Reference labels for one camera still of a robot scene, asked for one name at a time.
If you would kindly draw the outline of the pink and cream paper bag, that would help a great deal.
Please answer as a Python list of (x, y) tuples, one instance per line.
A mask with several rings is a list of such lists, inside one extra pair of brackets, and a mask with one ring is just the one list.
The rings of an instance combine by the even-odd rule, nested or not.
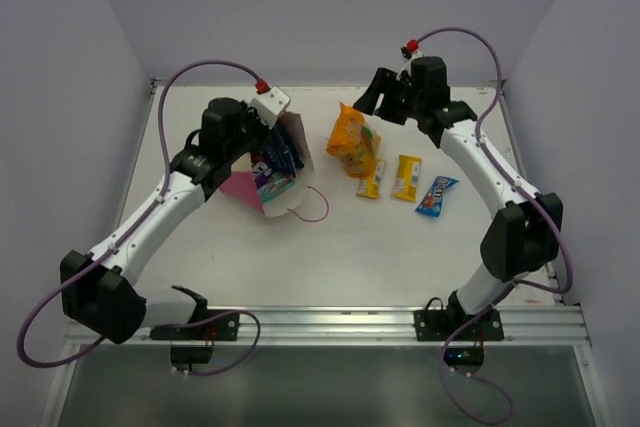
[[(230, 179), (219, 191), (265, 218), (292, 214), (303, 222), (321, 222), (330, 213), (330, 203), (313, 186), (315, 168), (302, 116), (285, 113), (279, 120), (278, 127), (291, 139), (292, 150), (299, 155), (302, 167), (296, 169), (294, 175), (277, 173), (267, 160), (258, 160), (255, 155), (245, 154), (232, 166)], [(300, 214), (296, 209), (311, 193), (317, 194), (321, 199), (322, 209), (315, 216)]]

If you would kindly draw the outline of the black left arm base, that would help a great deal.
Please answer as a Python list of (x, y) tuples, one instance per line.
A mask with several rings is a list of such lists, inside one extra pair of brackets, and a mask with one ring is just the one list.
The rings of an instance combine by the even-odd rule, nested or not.
[(187, 324), (153, 327), (149, 337), (154, 341), (235, 341), (239, 326), (238, 310), (205, 309)]

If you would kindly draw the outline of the yellow snack bar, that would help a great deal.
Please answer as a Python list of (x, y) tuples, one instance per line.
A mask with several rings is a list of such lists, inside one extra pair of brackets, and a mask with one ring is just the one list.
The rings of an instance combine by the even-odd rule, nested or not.
[(419, 157), (400, 155), (398, 168), (392, 190), (392, 196), (396, 199), (415, 202), (422, 168), (422, 159)]
[(367, 199), (380, 198), (380, 184), (386, 169), (386, 161), (377, 159), (374, 171), (359, 181), (356, 195)]

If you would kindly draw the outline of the dark blue snack packet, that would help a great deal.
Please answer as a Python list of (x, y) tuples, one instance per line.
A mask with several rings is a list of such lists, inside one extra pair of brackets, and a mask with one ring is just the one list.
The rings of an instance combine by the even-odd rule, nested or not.
[(261, 154), (267, 164), (281, 174), (296, 177), (304, 168), (302, 158), (286, 129), (276, 125), (262, 144)]

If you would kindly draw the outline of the orange snack bag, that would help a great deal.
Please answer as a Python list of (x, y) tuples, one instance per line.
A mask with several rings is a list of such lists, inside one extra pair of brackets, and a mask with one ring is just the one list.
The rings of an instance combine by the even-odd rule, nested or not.
[(376, 167), (381, 136), (365, 120), (364, 115), (345, 103), (334, 123), (326, 146), (329, 156), (339, 160), (345, 173), (353, 178), (366, 178)]

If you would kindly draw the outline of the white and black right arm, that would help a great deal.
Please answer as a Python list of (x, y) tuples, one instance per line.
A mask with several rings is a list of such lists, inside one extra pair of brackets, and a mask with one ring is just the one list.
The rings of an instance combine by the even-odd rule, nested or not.
[(480, 243), (481, 264), (446, 307), (449, 334), (468, 339), (481, 327), (479, 313), (557, 258), (563, 203), (523, 179), (483, 132), (472, 108), (452, 99), (439, 57), (415, 58), (401, 73), (378, 68), (355, 107), (398, 125), (414, 120), (462, 170), (488, 209), (491, 222)]

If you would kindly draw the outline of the blue m&m's packet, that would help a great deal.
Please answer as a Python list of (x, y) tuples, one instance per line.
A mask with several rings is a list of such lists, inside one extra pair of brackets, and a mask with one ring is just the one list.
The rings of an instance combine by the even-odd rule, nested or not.
[(437, 176), (425, 196), (415, 208), (415, 211), (428, 217), (438, 218), (442, 212), (443, 199), (446, 191), (458, 183), (459, 181), (455, 178)]

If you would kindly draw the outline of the purple fox's berries candy bag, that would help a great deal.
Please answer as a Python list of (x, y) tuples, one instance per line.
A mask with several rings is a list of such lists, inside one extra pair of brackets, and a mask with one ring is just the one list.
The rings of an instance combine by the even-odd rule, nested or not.
[(261, 155), (251, 157), (251, 172), (257, 189), (266, 185), (273, 174), (271, 166)]

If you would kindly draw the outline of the teal fox's mint candy bag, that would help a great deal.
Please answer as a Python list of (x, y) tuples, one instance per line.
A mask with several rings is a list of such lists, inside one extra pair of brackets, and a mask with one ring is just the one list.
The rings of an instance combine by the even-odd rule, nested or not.
[(257, 189), (261, 202), (266, 203), (278, 197), (283, 192), (293, 187), (295, 182), (296, 178), (291, 175), (279, 172), (273, 173), (268, 183), (262, 188)]

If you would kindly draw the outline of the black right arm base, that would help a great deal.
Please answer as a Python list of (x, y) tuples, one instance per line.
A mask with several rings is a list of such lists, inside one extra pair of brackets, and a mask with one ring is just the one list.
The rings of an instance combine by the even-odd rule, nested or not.
[(482, 317), (463, 316), (454, 320), (444, 309), (420, 309), (413, 312), (416, 339), (421, 342), (444, 342), (454, 332), (454, 341), (500, 342), (505, 339), (500, 313), (491, 309)]

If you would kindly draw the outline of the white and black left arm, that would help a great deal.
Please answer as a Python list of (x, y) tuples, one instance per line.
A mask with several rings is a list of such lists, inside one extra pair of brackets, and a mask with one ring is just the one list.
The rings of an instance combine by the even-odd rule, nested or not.
[(315, 170), (301, 117), (289, 112), (283, 90), (262, 83), (256, 90), (250, 101), (211, 100), (182, 149), (165, 157), (160, 182), (134, 213), (88, 253), (63, 258), (67, 317), (114, 344), (145, 327), (167, 326), (189, 340), (205, 333), (205, 298), (172, 287), (152, 300), (135, 285), (174, 230), (217, 192), (266, 218), (302, 204)]

